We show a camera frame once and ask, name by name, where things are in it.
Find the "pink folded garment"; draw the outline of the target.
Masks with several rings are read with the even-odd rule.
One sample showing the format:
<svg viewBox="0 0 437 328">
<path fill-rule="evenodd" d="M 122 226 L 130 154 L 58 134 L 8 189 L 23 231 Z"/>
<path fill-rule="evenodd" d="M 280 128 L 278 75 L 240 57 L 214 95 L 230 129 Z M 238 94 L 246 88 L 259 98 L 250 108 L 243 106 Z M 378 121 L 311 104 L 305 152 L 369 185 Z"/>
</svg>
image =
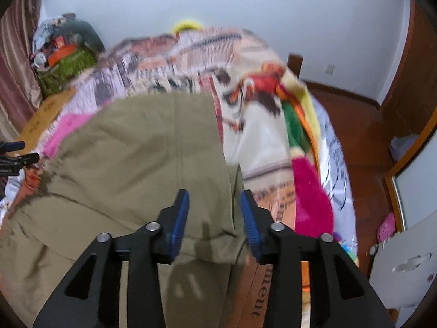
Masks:
<svg viewBox="0 0 437 328">
<path fill-rule="evenodd" d="M 54 133 L 49 136 L 45 145 L 42 148 L 42 154 L 44 157 L 53 158 L 57 154 L 59 146 L 62 141 L 71 133 L 75 132 L 78 128 L 83 126 L 93 117 L 92 113 L 86 114 L 74 114 L 69 113 L 63 115 L 58 123 Z"/>
</svg>

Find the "printed newspaper pattern blanket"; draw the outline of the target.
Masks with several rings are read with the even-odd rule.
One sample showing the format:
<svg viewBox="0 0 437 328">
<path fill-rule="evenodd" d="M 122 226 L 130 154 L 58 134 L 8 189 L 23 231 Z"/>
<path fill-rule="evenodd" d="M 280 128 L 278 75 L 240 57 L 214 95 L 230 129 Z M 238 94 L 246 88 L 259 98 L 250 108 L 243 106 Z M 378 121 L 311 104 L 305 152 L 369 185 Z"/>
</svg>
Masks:
<svg viewBox="0 0 437 328">
<path fill-rule="evenodd" d="M 56 156 L 44 157 L 42 148 L 63 115 L 95 115 L 137 95 L 208 94 L 225 161 L 240 169 L 243 190 L 251 190 L 275 220 L 305 235 L 331 233 L 356 257 L 356 213 L 330 117 L 256 34 L 211 27 L 126 39 L 70 86 L 75 95 L 33 149 L 43 161 L 39 184 Z M 3 224 L 39 184 L 17 195 Z M 271 268 L 256 263 L 245 241 L 244 250 L 223 327 L 261 327 L 265 317 Z"/>
</svg>

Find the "wooden lap desk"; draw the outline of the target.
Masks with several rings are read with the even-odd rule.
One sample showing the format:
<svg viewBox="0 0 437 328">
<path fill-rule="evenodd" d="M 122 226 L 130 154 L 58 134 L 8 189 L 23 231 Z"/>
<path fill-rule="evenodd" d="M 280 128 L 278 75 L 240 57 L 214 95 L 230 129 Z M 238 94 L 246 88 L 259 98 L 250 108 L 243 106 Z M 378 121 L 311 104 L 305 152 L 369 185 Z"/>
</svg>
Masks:
<svg viewBox="0 0 437 328">
<path fill-rule="evenodd" d="M 14 152 L 14 154 L 24 155 L 35 149 L 40 136 L 54 122 L 63 106 L 75 93 L 76 89 L 71 87 L 45 99 L 17 138 L 18 141 L 24 141 L 25 148 Z"/>
</svg>

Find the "striped red curtain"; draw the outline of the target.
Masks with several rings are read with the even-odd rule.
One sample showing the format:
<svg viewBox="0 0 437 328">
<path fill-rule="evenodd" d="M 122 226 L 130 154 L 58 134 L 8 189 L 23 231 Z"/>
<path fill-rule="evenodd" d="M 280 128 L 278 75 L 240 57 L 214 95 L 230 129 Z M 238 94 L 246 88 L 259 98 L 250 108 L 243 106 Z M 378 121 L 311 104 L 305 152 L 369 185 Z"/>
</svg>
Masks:
<svg viewBox="0 0 437 328">
<path fill-rule="evenodd" d="M 1 140 L 12 141 L 42 102 L 30 66 L 42 0 L 12 0 L 1 17 Z"/>
</svg>

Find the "white plastic stool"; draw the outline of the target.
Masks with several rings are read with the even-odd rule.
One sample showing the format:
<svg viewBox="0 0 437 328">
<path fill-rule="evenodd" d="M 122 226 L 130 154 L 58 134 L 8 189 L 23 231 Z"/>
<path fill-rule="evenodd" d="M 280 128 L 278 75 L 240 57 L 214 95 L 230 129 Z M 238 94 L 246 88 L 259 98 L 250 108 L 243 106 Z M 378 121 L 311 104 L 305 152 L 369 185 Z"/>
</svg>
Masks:
<svg viewBox="0 0 437 328">
<path fill-rule="evenodd" d="M 436 213 L 386 240 L 373 260 L 370 284 L 387 309 L 415 306 L 436 277 Z"/>
</svg>

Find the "green storage basket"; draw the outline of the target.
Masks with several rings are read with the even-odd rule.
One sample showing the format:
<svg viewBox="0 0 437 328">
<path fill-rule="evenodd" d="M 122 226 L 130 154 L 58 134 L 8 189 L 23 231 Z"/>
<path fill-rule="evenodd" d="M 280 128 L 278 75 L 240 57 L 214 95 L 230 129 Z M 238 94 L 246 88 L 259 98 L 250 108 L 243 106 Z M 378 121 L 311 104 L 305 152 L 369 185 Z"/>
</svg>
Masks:
<svg viewBox="0 0 437 328">
<path fill-rule="evenodd" d="M 70 81 L 96 64 L 96 58 L 87 48 L 79 48 L 65 56 L 46 71 L 35 71 L 43 98 L 48 98 L 68 87 Z"/>
</svg>

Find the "olive green pants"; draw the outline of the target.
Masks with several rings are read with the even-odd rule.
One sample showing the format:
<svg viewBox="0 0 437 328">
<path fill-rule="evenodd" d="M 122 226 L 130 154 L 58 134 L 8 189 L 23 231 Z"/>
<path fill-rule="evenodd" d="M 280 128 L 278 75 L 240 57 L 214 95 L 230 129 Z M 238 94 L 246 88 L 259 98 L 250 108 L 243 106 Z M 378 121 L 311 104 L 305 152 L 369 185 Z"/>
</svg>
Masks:
<svg viewBox="0 0 437 328">
<path fill-rule="evenodd" d="M 1 228 L 1 291 L 31 326 L 102 232 L 135 232 L 190 194 L 181 252 L 158 268 L 169 327 L 223 327 L 244 260 L 240 169 L 225 161 L 208 94 L 115 101 L 62 142 Z"/>
</svg>

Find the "wall power socket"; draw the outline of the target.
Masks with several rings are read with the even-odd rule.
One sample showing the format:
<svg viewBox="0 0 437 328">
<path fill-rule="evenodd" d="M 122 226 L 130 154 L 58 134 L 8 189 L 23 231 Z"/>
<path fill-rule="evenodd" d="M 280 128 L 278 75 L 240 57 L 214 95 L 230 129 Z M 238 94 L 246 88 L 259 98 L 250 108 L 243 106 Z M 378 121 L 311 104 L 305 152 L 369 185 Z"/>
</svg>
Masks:
<svg viewBox="0 0 437 328">
<path fill-rule="evenodd" d="M 329 74 L 329 75 L 332 75 L 332 74 L 333 74 L 333 71 L 334 71 L 334 68 L 335 68 L 334 65 L 332 65 L 332 64 L 328 64 L 328 65 L 326 66 L 326 68 L 325 68 L 325 73 L 326 73 L 326 74 Z"/>
</svg>

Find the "wooden door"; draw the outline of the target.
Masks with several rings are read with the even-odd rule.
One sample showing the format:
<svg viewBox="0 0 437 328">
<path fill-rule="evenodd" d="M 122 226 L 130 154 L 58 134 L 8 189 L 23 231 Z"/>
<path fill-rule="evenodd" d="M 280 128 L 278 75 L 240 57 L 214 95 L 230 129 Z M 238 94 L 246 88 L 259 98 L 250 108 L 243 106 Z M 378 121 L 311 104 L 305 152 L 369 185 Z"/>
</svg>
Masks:
<svg viewBox="0 0 437 328">
<path fill-rule="evenodd" d="M 436 109 L 436 30 L 415 0 L 401 63 L 382 105 L 397 137 L 420 134 Z"/>
</svg>

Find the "orange box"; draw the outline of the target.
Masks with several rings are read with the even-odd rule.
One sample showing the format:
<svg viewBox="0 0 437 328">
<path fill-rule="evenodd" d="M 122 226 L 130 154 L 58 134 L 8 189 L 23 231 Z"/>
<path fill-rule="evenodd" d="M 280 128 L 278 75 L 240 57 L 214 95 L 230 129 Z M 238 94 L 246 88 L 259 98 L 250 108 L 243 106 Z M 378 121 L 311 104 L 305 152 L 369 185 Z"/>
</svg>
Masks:
<svg viewBox="0 0 437 328">
<path fill-rule="evenodd" d="M 60 60 L 67 57 L 68 55 L 71 55 L 76 50 L 77 50 L 76 45 L 65 45 L 62 48 L 53 51 L 48 56 L 48 65 L 50 67 L 56 65 Z"/>
</svg>

